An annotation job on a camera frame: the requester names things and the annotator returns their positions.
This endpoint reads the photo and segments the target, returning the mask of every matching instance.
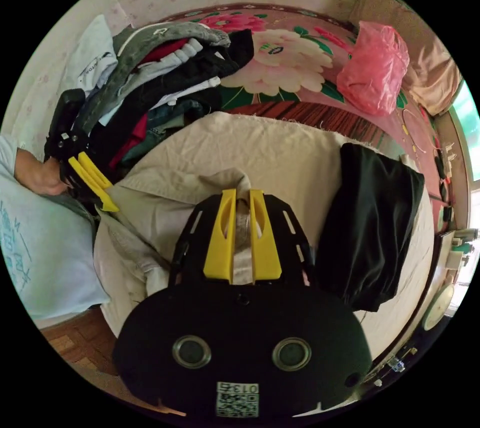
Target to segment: beige sheet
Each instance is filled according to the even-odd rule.
[[[152,167],[199,175],[237,168],[248,175],[254,188],[289,203],[310,244],[316,246],[341,184],[340,146],[350,141],[338,133],[297,123],[214,113],[161,143],[130,175]],[[427,281],[433,239],[433,216],[425,189],[398,295],[377,313],[356,313],[373,358],[395,339],[415,309]],[[118,335],[130,311],[145,298],[145,283],[119,269],[122,260],[104,223],[96,238],[94,260],[104,289],[113,300],[102,306],[102,311]]]

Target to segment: floral bedspread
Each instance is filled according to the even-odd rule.
[[[207,7],[162,21],[201,22],[226,33],[252,31],[253,59],[221,81],[224,110],[282,101],[345,110],[390,135],[423,173],[430,173],[429,191],[439,195],[431,148],[435,132],[410,95],[401,90],[394,113],[372,116],[355,108],[337,90],[337,75],[352,57],[357,39],[350,23],[300,8],[258,3]],[[413,113],[408,122],[403,117],[405,108]]]

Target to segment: person's arm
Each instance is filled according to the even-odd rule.
[[[56,159],[49,158],[42,163],[29,151],[21,148],[16,151],[13,175],[21,185],[37,195],[56,196],[68,189],[60,180],[60,164]]]

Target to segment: brown cushion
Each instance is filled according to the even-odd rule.
[[[462,75],[432,29],[401,0],[357,0],[349,21],[394,27],[408,46],[410,64],[402,86],[432,115],[448,110]]]

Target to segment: pillow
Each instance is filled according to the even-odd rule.
[[[45,320],[108,302],[94,268],[94,227],[86,211],[67,195],[39,196],[21,186],[14,178],[17,149],[13,139],[0,136],[0,245],[28,314]]]
[[[408,46],[410,64],[402,86],[432,116],[452,104],[462,75],[432,29],[400,0],[357,0],[350,23],[376,22],[394,27]]]

